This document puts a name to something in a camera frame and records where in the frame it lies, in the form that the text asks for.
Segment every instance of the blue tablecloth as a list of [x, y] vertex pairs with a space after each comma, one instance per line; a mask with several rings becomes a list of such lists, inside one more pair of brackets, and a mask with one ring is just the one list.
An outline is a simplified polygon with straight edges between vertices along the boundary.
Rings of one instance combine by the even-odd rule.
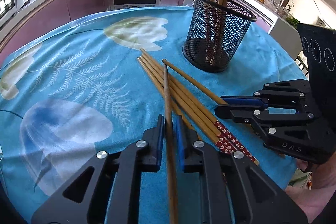
[[[0, 71], [1, 164], [8, 196], [28, 222], [96, 152], [122, 150], [164, 113], [161, 95], [136, 60], [140, 47], [158, 61], [166, 58], [217, 95], [252, 95], [264, 83], [305, 78], [254, 23], [224, 72], [196, 69], [181, 50], [192, 14], [189, 7], [98, 13], [49, 32], [5, 60]], [[170, 72], [213, 111], [211, 99]], [[284, 188], [295, 160], [265, 149], [244, 126], [222, 122]], [[197, 175], [179, 172], [178, 187], [181, 223], [199, 223]], [[140, 223], [168, 223], [167, 208], [164, 151], [161, 170], [142, 177]]]

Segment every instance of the green plant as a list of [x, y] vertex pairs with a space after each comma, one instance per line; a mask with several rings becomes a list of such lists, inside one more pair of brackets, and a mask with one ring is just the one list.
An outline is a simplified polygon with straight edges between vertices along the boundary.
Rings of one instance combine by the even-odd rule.
[[286, 21], [297, 29], [297, 24], [300, 23], [296, 18], [287, 17]]

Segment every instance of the kitchen island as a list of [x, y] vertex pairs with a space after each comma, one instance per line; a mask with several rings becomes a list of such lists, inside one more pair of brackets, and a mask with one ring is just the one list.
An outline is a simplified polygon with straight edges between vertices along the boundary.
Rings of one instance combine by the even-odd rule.
[[[256, 0], [234, 1], [251, 10], [257, 17], [255, 24], [270, 34], [292, 59], [298, 56], [302, 47], [297, 30]], [[155, 0], [146, 6], [191, 6], [192, 3], [192, 0]], [[18, 48], [63, 24], [115, 7], [114, 0], [34, 0], [2, 26], [0, 63]]]

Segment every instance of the silver screw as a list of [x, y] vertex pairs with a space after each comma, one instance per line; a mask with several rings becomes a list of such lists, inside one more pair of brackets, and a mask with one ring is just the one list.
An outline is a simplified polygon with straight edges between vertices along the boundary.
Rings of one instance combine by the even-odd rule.
[[203, 146], [204, 146], [204, 142], [202, 142], [202, 141], [195, 141], [194, 142], [194, 147], [201, 148]]
[[233, 156], [236, 158], [236, 159], [242, 159], [244, 157], [244, 153], [241, 152], [241, 151], [236, 151], [233, 153]]
[[97, 154], [96, 154], [96, 157], [99, 158], [99, 159], [104, 159], [107, 157], [107, 152], [106, 151], [99, 151]]
[[275, 134], [276, 131], [277, 131], [277, 130], [276, 130], [274, 127], [270, 127], [270, 128], [268, 129], [268, 133], [270, 133], [270, 134]]
[[145, 147], [147, 145], [147, 142], [144, 140], [140, 140], [136, 142], [137, 147]]

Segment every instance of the utensil holder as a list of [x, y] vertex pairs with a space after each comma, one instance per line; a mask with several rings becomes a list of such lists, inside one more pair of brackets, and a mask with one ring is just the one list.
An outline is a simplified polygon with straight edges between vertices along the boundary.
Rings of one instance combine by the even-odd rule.
[[227, 0], [227, 7], [210, 0], [195, 0], [183, 55], [200, 70], [221, 72], [235, 54], [251, 22], [256, 20], [251, 11], [232, 0]]

